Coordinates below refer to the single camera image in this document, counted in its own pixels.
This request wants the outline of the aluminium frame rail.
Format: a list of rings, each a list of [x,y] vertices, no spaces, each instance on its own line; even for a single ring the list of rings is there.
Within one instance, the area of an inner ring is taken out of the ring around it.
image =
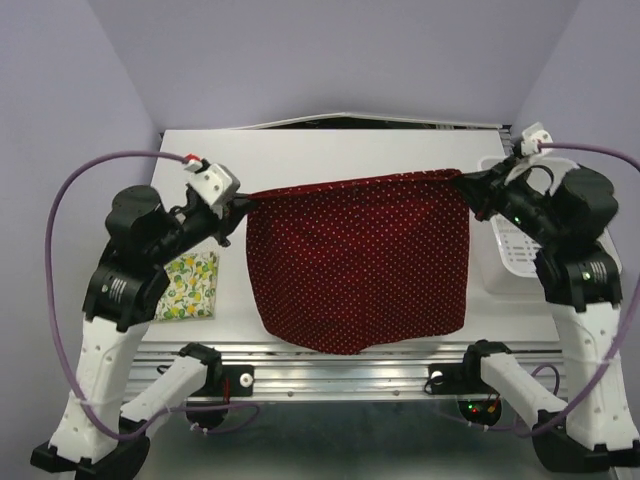
[[[143,342],[134,359],[124,401],[135,398],[158,377],[157,367],[174,360],[181,342]],[[255,402],[418,401],[429,398],[423,385],[429,365],[459,363],[469,342],[408,341],[378,345],[353,356],[313,352],[286,343],[211,343],[226,365],[252,365]],[[560,373],[559,396],[568,396],[568,369],[559,347],[513,342],[520,365],[532,372],[553,364]]]

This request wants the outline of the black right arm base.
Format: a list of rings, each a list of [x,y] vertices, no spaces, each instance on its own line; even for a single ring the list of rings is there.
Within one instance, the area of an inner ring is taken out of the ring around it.
[[[504,406],[501,395],[481,380],[468,379],[462,363],[428,364],[423,392],[432,399],[452,397],[455,400],[457,415],[437,411],[447,419],[479,431],[514,430],[514,424],[498,425]]]

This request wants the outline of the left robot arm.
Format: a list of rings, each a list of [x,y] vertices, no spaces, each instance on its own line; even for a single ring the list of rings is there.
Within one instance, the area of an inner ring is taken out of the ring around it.
[[[191,342],[151,386],[124,399],[134,357],[169,286],[166,264],[209,237],[228,246],[253,206],[240,193],[209,204],[193,187],[185,205],[171,209],[150,186],[114,197],[105,221],[109,241],[83,304],[77,384],[51,439],[33,450],[32,466],[76,479],[131,479],[153,434],[170,414],[185,411],[189,396],[229,394],[220,352]]]

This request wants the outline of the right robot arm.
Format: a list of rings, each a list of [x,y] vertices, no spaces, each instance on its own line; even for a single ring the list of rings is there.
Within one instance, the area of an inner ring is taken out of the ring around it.
[[[622,287],[599,239],[618,212],[612,183],[578,166],[544,193],[508,158],[453,184],[475,218],[499,214],[534,240],[534,265],[561,345],[567,398],[551,394],[500,342],[480,340],[460,366],[463,384],[495,390],[527,426],[552,472],[591,473],[639,465],[639,430],[629,410],[619,355]]]

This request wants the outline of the lemon print folded skirt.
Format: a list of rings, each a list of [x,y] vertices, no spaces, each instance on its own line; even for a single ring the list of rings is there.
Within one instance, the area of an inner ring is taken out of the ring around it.
[[[188,253],[164,267],[169,285],[154,320],[175,323],[214,317],[219,257],[213,251]]]

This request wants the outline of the white plastic basket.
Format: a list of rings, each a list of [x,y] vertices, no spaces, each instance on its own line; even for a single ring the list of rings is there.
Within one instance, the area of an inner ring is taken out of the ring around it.
[[[560,157],[545,157],[537,165],[549,168],[554,176],[551,183],[544,171],[531,173],[527,182],[539,193],[549,188],[554,193],[565,174],[579,166]],[[473,214],[470,218],[472,270],[482,278],[485,289],[498,295],[542,295],[534,265],[540,246],[501,215],[487,222],[476,221]],[[598,241],[622,273],[621,260],[607,229]]]

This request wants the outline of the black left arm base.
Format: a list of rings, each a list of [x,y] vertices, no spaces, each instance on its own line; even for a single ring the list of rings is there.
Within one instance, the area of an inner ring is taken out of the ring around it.
[[[252,406],[255,367],[251,364],[224,364],[219,373],[209,374],[203,387],[192,394],[186,408],[234,405],[215,411],[186,411],[185,420],[194,432],[220,435],[237,432],[252,423],[260,413]]]

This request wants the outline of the red polka dot skirt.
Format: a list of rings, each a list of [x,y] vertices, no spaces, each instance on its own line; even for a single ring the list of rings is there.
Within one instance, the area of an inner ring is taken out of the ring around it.
[[[337,355],[461,330],[470,221],[457,176],[418,171],[252,194],[246,259],[265,330]]]

